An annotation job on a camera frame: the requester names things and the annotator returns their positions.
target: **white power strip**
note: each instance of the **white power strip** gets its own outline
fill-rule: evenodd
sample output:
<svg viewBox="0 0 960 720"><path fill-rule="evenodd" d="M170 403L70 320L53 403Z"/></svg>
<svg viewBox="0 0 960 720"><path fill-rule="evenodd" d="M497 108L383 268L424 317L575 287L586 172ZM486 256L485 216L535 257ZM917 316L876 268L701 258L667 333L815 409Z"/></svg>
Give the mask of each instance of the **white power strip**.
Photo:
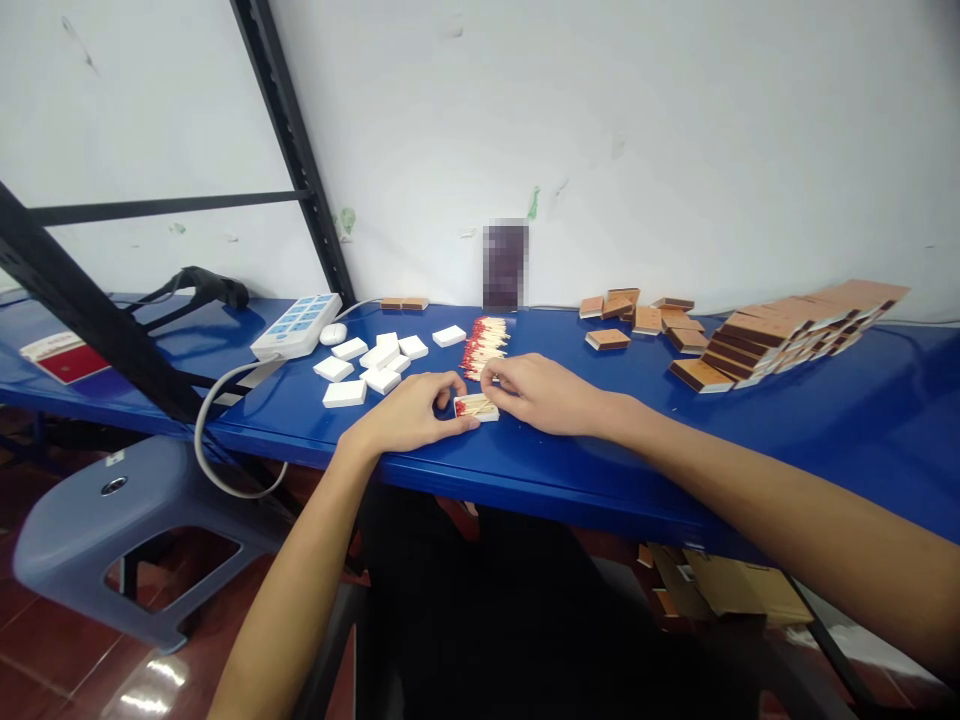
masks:
<svg viewBox="0 0 960 720"><path fill-rule="evenodd" d="M341 307L343 301L336 294L300 298L256 339L250 350L260 360L309 355L320 340L320 331L333 322Z"/></svg>

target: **gray stool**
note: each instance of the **gray stool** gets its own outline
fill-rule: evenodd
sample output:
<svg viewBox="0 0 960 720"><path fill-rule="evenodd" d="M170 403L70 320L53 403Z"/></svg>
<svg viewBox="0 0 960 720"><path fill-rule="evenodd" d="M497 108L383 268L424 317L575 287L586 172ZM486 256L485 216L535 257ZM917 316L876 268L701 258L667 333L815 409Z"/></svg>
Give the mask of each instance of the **gray stool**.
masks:
<svg viewBox="0 0 960 720"><path fill-rule="evenodd" d="M38 595L176 652L187 641L180 623L255 559L279 551L290 528L276 513L218 490L188 443L153 437L115 458L84 468L41 498L23 525L13 572ZM204 528L240 548L156 613L105 584L113 563L180 527Z"/></svg>

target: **red and white box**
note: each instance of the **red and white box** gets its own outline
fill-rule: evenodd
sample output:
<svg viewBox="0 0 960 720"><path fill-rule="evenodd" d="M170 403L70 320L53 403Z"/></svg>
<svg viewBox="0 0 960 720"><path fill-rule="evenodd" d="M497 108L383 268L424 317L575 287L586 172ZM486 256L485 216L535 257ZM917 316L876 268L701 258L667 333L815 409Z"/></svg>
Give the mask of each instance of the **red and white box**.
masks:
<svg viewBox="0 0 960 720"><path fill-rule="evenodd" d="M57 333L20 348L20 354L64 385L95 375L110 365L76 333Z"/></svg>

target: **computer mouse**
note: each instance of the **computer mouse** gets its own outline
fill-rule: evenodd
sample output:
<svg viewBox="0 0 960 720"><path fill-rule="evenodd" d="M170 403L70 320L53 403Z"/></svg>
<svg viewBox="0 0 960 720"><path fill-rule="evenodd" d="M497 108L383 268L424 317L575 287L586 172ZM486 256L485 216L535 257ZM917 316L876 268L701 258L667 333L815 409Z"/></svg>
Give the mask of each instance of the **computer mouse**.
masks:
<svg viewBox="0 0 960 720"><path fill-rule="evenodd" d="M321 345L339 345L347 339L347 326L343 323L327 325L320 331Z"/></svg>

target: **blue table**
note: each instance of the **blue table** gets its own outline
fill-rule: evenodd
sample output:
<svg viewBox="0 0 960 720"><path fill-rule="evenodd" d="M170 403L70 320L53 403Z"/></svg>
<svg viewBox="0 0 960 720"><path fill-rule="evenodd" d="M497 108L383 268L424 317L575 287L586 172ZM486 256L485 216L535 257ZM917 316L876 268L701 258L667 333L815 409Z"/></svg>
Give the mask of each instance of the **blue table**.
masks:
<svg viewBox="0 0 960 720"><path fill-rule="evenodd" d="M252 311L243 313L210 305L155 337L176 367L216 377L249 362L248 345L288 305L255 300ZM145 308L143 317L170 306L162 308ZM443 371L460 363L463 346L438 348L431 333L452 324L467 330L480 314L468 307L384 313L365 306L347 324L350 336L368 342L382 332L418 334L430 354L410 370ZM837 357L754 388L700 396L668 372L679 356L662 336L597 354L584 334L616 327L617 321L584 321L574 312L549 310L521 312L511 321L511 354L543 353L599 387L629 393L694 427L809 470L960 543L957 330L875 328ZM712 329L719 322L704 324ZM113 371L64 388L16 355L20 346L57 329L59 323L34 302L0 310L0 401L146 432L188 431ZM210 431L232 450L325 467L340 434L379 399L370 393L361 407L324 409L326 382L311 368L328 354L320 347L287 363L213 420ZM477 389L476 383L468 386ZM387 482L448 497L760 559L738 533L630 453L601 441L545 435L506 414L467 436L385 457L380 474Z"/></svg>

